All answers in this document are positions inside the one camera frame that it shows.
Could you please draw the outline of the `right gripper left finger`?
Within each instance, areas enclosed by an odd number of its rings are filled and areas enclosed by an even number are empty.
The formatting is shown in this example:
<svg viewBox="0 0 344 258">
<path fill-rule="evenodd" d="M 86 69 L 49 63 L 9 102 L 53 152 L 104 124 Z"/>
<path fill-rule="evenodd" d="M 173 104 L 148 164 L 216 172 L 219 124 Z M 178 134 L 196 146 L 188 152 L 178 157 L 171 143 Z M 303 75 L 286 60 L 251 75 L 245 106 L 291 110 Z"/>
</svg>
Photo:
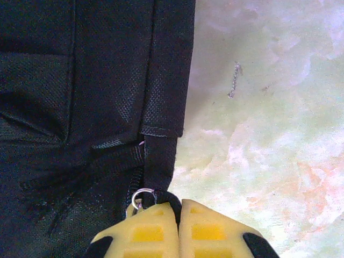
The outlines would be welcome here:
<svg viewBox="0 0 344 258">
<path fill-rule="evenodd" d="M 173 209 L 156 204 L 99 232 L 85 257 L 179 257 Z"/>
</svg>

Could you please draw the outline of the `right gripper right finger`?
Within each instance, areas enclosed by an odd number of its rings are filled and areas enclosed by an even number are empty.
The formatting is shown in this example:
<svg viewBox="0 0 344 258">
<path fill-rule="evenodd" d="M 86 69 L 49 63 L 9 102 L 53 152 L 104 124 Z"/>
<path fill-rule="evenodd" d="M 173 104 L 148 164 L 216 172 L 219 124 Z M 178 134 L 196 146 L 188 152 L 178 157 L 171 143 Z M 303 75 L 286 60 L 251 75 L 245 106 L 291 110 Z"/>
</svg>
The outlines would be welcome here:
<svg viewBox="0 0 344 258">
<path fill-rule="evenodd" d="M 190 199 L 182 200 L 180 257 L 279 257 L 256 229 Z"/>
</svg>

